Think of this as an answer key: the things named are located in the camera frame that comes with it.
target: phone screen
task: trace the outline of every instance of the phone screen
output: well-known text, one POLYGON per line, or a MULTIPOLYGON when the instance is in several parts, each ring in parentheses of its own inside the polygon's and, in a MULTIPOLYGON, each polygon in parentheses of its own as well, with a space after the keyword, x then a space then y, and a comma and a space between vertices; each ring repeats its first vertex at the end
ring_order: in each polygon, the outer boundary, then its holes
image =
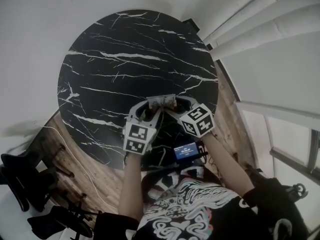
POLYGON ((195 142, 186 144, 183 146, 178 146, 174 148, 174 153, 176 156, 176 159, 184 159, 188 157, 192 157, 194 155, 198 155, 198 148, 195 142))

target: black sleeve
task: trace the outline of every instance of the black sleeve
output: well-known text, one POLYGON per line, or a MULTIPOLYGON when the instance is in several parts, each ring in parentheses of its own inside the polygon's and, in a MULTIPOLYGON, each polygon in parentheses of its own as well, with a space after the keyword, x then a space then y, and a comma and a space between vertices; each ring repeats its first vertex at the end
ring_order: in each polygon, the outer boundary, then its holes
POLYGON ((264 180, 243 196, 251 207, 257 207, 257 215, 268 228, 274 229, 277 222, 286 219, 291 222, 291 240, 306 240, 308 230, 296 205, 289 199, 284 187, 276 178, 264 180))
POLYGON ((132 236, 138 226, 139 221, 134 218, 105 212, 96 218, 93 240, 128 240, 127 236, 132 236))

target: forearm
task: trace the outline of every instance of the forearm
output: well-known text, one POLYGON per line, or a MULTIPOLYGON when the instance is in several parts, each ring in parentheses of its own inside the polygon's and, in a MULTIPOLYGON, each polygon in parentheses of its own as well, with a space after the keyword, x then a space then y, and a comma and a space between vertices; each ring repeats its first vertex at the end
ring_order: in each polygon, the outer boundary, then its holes
POLYGON ((254 188, 246 172, 210 132, 202 140, 229 189, 242 197, 254 188))
POLYGON ((124 181, 118 207, 119 215, 128 216, 138 221, 144 214, 140 167, 141 156, 130 154, 126 159, 124 181))

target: table top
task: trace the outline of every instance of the table top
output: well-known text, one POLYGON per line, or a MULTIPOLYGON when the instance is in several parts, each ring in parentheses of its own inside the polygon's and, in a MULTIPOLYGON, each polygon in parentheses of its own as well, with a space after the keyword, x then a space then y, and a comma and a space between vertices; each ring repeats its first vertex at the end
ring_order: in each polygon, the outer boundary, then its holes
MULTIPOLYGON (((127 10, 88 27, 61 66, 58 104, 77 145, 102 164, 123 169, 122 129, 146 97, 183 95, 215 113, 218 78, 207 47, 187 24, 150 10, 127 10)), ((172 147, 191 137, 165 115, 145 168, 171 163, 172 147)))

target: person's left arm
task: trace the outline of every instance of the person's left arm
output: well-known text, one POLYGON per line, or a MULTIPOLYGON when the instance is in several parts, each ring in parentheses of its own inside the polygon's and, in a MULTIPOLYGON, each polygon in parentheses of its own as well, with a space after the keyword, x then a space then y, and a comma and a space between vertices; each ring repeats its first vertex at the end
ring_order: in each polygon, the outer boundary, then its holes
POLYGON ((130 153, 126 159, 118 214, 140 221, 144 214, 141 188, 141 155, 130 153))

